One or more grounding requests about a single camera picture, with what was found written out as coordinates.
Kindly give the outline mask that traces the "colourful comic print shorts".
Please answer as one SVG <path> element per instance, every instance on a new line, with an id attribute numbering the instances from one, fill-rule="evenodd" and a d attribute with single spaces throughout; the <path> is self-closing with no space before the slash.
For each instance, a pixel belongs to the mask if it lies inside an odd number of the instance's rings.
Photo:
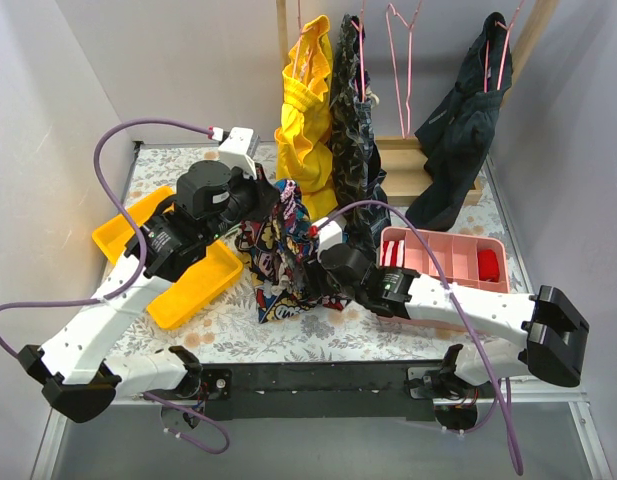
<path id="1" fill-rule="evenodd" d="M 244 221 L 235 247 L 250 271 L 260 324 L 284 320 L 317 306 L 343 310 L 350 300 L 319 290 L 311 277 L 318 240 L 311 237 L 312 221 L 302 202 L 299 185 L 289 179 L 274 184 L 279 200 L 261 221 Z"/>

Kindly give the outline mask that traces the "pink wire hanger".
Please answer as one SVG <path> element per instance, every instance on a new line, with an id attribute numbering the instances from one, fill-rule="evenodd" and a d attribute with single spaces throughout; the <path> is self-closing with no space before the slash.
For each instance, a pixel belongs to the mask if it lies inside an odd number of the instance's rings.
<path id="1" fill-rule="evenodd" d="M 416 1 L 412 13 L 407 16 L 391 2 L 384 14 L 399 131 L 403 139 L 412 133 L 414 37 L 422 6 L 423 1 Z"/>

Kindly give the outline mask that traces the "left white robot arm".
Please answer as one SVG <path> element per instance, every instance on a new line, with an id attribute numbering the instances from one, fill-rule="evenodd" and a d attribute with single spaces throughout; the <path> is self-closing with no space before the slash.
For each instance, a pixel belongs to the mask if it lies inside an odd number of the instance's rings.
<path id="1" fill-rule="evenodd" d="M 153 300 L 202 263 L 211 245 L 241 222 L 262 219 L 278 198 L 260 163 L 252 174 L 220 161 L 194 163 L 132 234 L 89 304 L 54 337 L 18 353 L 49 405 L 84 423 L 116 397 L 164 391 L 193 398 L 202 367 L 185 348 L 134 357 L 108 352 Z"/>

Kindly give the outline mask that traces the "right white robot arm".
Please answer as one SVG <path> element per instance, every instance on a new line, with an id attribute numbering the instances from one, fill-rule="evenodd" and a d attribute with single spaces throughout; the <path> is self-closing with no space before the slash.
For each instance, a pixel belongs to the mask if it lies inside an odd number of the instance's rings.
<path id="1" fill-rule="evenodd" d="M 491 336 L 455 344 L 438 367 L 410 380 L 420 395 L 463 397 L 486 383 L 532 375 L 551 385 L 580 385 L 589 324 L 559 289 L 535 295 L 496 293 L 403 267 L 377 266 L 361 251 L 336 244 L 301 261 L 309 293 L 353 300 L 380 318 L 460 326 Z"/>

